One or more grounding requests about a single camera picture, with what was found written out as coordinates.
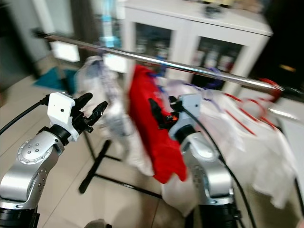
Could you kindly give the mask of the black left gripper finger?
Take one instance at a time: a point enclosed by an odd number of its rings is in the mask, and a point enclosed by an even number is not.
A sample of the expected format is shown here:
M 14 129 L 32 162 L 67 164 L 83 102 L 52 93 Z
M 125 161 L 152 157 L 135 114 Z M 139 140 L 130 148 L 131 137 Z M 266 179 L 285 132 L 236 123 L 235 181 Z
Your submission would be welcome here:
M 76 98 L 76 110 L 80 111 L 81 109 L 83 109 L 87 102 L 91 100 L 91 98 L 93 98 L 92 93 L 84 93 L 80 97 Z
M 98 104 L 93 111 L 91 112 L 91 115 L 89 116 L 89 126 L 93 126 L 95 123 L 98 122 L 102 114 L 104 113 L 105 109 L 109 103 L 107 101 L 104 101 L 100 104 Z

